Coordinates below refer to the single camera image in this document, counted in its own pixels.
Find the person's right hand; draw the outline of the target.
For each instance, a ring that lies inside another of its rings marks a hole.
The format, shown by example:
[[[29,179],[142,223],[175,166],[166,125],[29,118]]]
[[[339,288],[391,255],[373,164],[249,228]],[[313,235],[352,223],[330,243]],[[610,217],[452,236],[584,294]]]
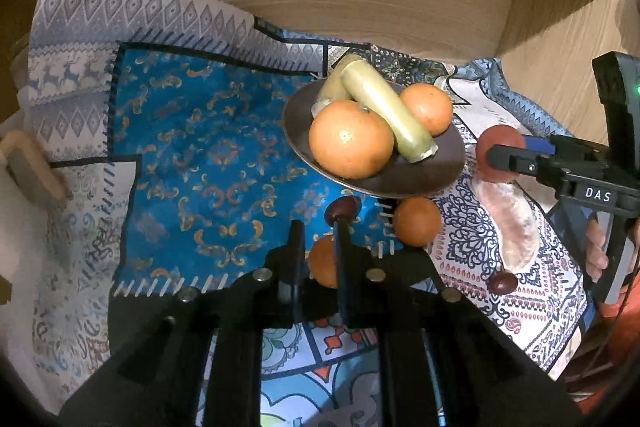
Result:
[[[605,243],[605,231],[596,218],[590,218],[586,230],[587,246],[586,246],[586,272],[593,283],[596,283],[602,277],[602,274],[608,269],[608,256],[603,249]],[[634,262],[638,257],[639,251],[639,221],[634,222],[630,229],[629,237],[634,242],[634,257],[629,263],[628,272],[634,271]]]

